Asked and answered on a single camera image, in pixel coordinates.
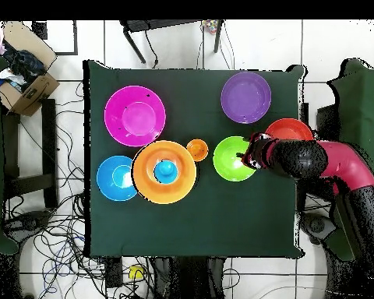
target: cardboard box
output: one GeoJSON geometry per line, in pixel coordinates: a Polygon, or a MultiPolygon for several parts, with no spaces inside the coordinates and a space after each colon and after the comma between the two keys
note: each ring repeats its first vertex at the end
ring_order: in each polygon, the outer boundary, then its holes
{"type": "MultiPolygon", "coordinates": [[[[7,22],[4,39],[17,51],[26,50],[35,55],[46,71],[57,58],[56,53],[21,22],[7,22]]],[[[20,93],[9,83],[3,83],[0,86],[0,98],[10,111],[31,116],[39,110],[41,101],[47,99],[58,86],[59,82],[46,73],[44,76],[38,76],[24,93],[20,93]]]]}

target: tile floor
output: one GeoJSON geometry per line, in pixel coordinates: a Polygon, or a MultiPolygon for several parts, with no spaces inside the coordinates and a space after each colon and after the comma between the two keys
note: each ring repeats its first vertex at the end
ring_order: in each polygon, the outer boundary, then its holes
{"type": "MultiPolygon", "coordinates": [[[[74,40],[71,21],[48,21],[46,42],[57,52],[73,52],[74,40]]],[[[136,42],[147,60],[143,65],[127,43],[119,21],[82,21],[77,26],[77,55],[59,55],[49,73],[60,83],[52,94],[57,104],[80,100],[76,95],[83,94],[82,60],[92,59],[112,68],[148,69],[152,67],[154,56],[146,42],[144,33],[133,33],[136,42]]],[[[374,66],[374,21],[368,20],[228,20],[226,23],[235,54],[235,68],[258,70],[285,70],[293,64],[303,64],[308,69],[305,78],[303,97],[309,103],[309,123],[316,128],[316,109],[334,102],[327,80],[337,77],[340,64],[345,58],[359,57],[374,66]]],[[[157,52],[158,69],[184,68],[197,66],[197,55],[202,34],[199,23],[173,26],[148,32],[153,49],[157,52]]],[[[213,52],[214,36],[205,33],[205,69],[228,69],[222,54],[213,52]]],[[[225,31],[221,35],[224,56],[231,65],[232,50],[225,31]]],[[[202,68],[203,52],[198,58],[198,68],[202,68]]],[[[83,111],[83,102],[57,106],[63,110],[83,111]]],[[[41,112],[33,117],[23,117],[22,123],[32,136],[41,142],[41,112]]],[[[80,114],[63,113],[58,116],[58,125],[72,136],[71,159],[83,168],[83,117],[80,114]]],[[[69,144],[69,138],[58,134],[69,144]]],[[[21,175],[41,173],[41,151],[20,127],[19,166],[21,175]]],[[[67,150],[64,142],[58,140],[59,183],[69,174],[67,150]]],[[[83,184],[70,181],[70,186],[60,188],[60,199],[81,192],[83,184]]],[[[44,207],[41,192],[25,195],[25,203],[20,212],[44,207]]],[[[70,205],[64,205],[58,214],[69,214],[70,205]]],[[[47,247],[37,240],[37,247],[49,253],[47,247]]],[[[321,299],[326,285],[326,262],[321,248],[312,245],[302,232],[299,233],[299,246],[305,256],[299,260],[290,259],[228,259],[224,268],[232,267],[240,273],[238,285],[226,289],[227,299],[321,299]]],[[[34,247],[33,238],[25,245],[21,258],[21,284],[24,292],[36,296],[44,289],[41,274],[46,261],[34,247]]],[[[130,265],[133,259],[126,259],[130,265]]],[[[63,292],[74,282],[74,275],[64,275],[55,283],[57,291],[47,294],[44,299],[62,299],[63,292]]],[[[224,287],[236,284],[238,276],[228,272],[224,276],[224,287]]],[[[144,285],[139,292],[144,293],[144,285]]],[[[94,288],[90,279],[81,279],[74,286],[74,292],[67,299],[104,299],[94,288]]]]}

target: blue plate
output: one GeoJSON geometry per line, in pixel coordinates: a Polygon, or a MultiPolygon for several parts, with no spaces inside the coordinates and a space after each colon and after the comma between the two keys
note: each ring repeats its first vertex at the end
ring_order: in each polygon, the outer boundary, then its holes
{"type": "Polygon", "coordinates": [[[131,171],[131,158],[107,158],[97,170],[97,184],[101,193],[112,201],[123,202],[131,199],[137,193],[132,183],[131,171]]]}

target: yellow object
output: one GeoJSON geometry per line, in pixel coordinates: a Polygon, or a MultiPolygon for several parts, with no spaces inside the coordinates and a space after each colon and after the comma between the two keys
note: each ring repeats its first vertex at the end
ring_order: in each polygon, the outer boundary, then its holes
{"type": "Polygon", "coordinates": [[[130,266],[129,267],[129,278],[134,279],[142,279],[144,276],[144,268],[141,266],[130,266]]]}

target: small orange bowl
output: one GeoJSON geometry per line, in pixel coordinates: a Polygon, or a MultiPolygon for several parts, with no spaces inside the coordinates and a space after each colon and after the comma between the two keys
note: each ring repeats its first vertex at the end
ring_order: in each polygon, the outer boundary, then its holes
{"type": "Polygon", "coordinates": [[[208,145],[201,139],[194,139],[187,145],[187,150],[191,153],[195,162],[204,160],[208,155],[208,145]]]}

